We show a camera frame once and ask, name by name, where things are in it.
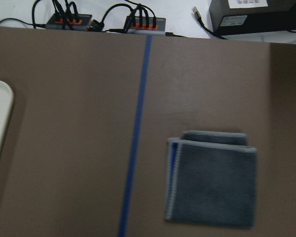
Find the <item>folded grey cloth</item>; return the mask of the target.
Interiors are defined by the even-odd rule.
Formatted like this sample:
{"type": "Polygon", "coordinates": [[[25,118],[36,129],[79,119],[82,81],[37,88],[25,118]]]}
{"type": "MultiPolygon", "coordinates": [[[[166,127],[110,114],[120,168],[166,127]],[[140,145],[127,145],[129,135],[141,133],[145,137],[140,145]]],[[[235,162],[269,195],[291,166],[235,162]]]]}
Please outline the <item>folded grey cloth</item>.
{"type": "Polygon", "coordinates": [[[237,132],[185,131],[168,139],[165,219],[251,228],[257,150],[237,132]]]}

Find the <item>grey usb hub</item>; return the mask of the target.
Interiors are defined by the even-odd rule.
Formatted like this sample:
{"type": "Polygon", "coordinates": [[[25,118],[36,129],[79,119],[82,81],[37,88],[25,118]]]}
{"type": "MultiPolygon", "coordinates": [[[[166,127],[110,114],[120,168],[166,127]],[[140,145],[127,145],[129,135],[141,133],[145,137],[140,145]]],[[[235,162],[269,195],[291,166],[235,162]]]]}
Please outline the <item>grey usb hub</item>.
{"type": "Polygon", "coordinates": [[[121,32],[123,34],[165,36],[165,26],[166,18],[134,16],[131,19],[129,15],[126,17],[121,32]]]}
{"type": "Polygon", "coordinates": [[[91,22],[92,15],[90,14],[78,14],[79,21],[74,18],[72,21],[67,19],[67,22],[63,24],[63,20],[56,20],[55,14],[46,23],[45,28],[50,30],[74,30],[74,31],[87,31],[88,25],[91,22]]]}

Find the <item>black power box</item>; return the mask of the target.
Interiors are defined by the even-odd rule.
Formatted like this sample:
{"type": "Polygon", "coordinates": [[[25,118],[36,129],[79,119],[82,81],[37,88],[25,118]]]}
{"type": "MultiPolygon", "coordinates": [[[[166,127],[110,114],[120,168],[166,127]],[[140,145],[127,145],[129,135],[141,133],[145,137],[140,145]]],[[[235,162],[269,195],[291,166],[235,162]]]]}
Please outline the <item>black power box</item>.
{"type": "Polygon", "coordinates": [[[209,13],[218,36],[296,30],[296,0],[213,0],[209,13]]]}

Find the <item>grey USB hub right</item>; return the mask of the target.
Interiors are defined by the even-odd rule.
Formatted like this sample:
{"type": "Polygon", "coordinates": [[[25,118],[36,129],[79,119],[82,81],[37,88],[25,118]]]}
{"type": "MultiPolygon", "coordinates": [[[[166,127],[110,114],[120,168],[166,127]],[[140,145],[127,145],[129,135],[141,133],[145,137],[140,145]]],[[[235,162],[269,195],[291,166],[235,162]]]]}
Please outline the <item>grey USB hub right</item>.
{"type": "Polygon", "coordinates": [[[129,15],[126,17],[121,32],[123,34],[165,36],[165,26],[166,18],[134,16],[131,19],[129,15]]]}

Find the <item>grey USB hub left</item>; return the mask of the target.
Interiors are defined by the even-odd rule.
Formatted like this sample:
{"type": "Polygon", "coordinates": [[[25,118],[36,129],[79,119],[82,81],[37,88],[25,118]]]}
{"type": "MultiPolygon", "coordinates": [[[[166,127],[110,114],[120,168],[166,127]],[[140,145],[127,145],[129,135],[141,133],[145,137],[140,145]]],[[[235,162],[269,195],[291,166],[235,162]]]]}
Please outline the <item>grey USB hub left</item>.
{"type": "Polygon", "coordinates": [[[55,14],[46,23],[45,28],[50,30],[74,30],[74,31],[87,31],[88,25],[91,22],[92,15],[90,14],[78,14],[79,21],[74,18],[72,21],[67,19],[67,22],[63,24],[63,20],[56,20],[55,14]]]}

